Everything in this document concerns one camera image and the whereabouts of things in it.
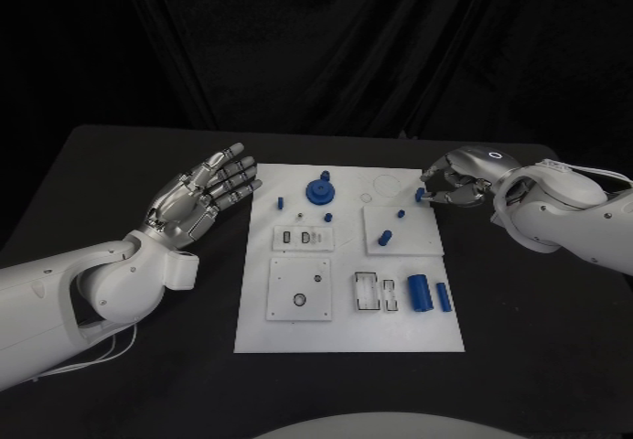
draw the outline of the blue plastic part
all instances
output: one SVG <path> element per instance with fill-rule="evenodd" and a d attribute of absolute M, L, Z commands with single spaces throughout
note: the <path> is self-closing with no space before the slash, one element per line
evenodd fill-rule
<path fill-rule="evenodd" d="M 449 313 L 452 311 L 451 308 L 451 301 L 448 299 L 448 293 L 445 292 L 445 285 L 442 282 L 439 282 L 436 284 L 438 287 L 438 297 L 439 297 L 439 306 L 441 306 L 441 311 L 443 313 Z"/>
<path fill-rule="evenodd" d="M 415 201 L 419 203 L 422 201 L 422 195 L 425 193 L 425 190 L 422 187 L 418 187 L 418 190 L 415 191 Z"/>
<path fill-rule="evenodd" d="M 386 230 L 381 232 L 381 236 L 379 237 L 377 244 L 383 247 L 386 243 L 389 242 L 389 239 L 392 238 L 393 234 L 390 230 Z"/>
<path fill-rule="evenodd" d="M 322 206 L 332 200 L 332 185 L 330 183 L 328 171 L 322 171 L 319 179 L 308 183 L 305 197 L 317 206 Z"/>
<path fill-rule="evenodd" d="M 422 313 L 432 309 L 430 292 L 428 291 L 428 281 L 422 274 L 409 276 L 409 294 L 412 310 Z"/>

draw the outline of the rectangular slot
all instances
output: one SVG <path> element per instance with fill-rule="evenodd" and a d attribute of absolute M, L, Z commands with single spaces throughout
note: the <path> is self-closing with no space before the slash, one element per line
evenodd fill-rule
<path fill-rule="evenodd" d="M 358 311 L 377 311 L 377 276 L 374 273 L 354 273 L 356 306 Z"/>
<path fill-rule="evenodd" d="M 394 281 L 390 279 L 381 281 L 381 295 L 384 299 L 384 311 L 394 312 L 397 310 L 397 301 L 394 300 Z"/>
<path fill-rule="evenodd" d="M 332 252 L 332 228 L 273 226 L 272 250 L 278 252 Z"/>

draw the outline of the black backdrop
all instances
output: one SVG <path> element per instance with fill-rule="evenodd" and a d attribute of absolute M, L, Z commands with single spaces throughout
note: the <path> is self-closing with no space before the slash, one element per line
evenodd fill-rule
<path fill-rule="evenodd" d="M 69 0 L 1 20 L 4 233 L 71 127 L 549 145 L 633 174 L 628 0 Z"/>

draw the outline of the black table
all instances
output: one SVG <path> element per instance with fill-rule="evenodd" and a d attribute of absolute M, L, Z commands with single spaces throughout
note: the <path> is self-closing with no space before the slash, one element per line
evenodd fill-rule
<path fill-rule="evenodd" d="M 120 239 L 164 182 L 236 141 L 260 162 L 416 168 L 464 144 L 79 127 L 1 266 Z M 553 157 L 542 145 L 495 147 L 523 164 Z M 195 288 L 165 293 L 131 351 L 0 393 L 0 437 L 250 437 L 374 411 L 518 433 L 633 431 L 624 278 L 565 251 L 521 248 L 488 224 L 490 206 L 435 208 L 465 353 L 233 354 L 249 211 L 249 202 L 226 211 L 188 248 Z"/>

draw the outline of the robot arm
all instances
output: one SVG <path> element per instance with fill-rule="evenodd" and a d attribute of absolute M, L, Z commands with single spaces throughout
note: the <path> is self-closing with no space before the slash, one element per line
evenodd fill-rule
<path fill-rule="evenodd" d="M 428 192 L 428 201 L 462 207 L 492 196 L 491 222 L 536 252 L 565 247 L 586 262 L 633 275 L 633 188 L 605 194 L 572 166 L 543 160 L 520 167 L 504 153 L 464 146 L 422 173 L 426 181 L 438 170 L 455 186 L 452 192 Z M 608 177 L 631 181 L 608 171 Z"/>
<path fill-rule="evenodd" d="M 227 163 L 242 150 L 232 145 L 174 178 L 122 241 L 0 270 L 0 390 L 132 326 L 158 305 L 164 287 L 193 288 L 197 257 L 180 249 L 260 186 L 249 182 L 253 159 Z M 69 300 L 74 279 L 102 317 L 87 325 L 77 325 Z"/>

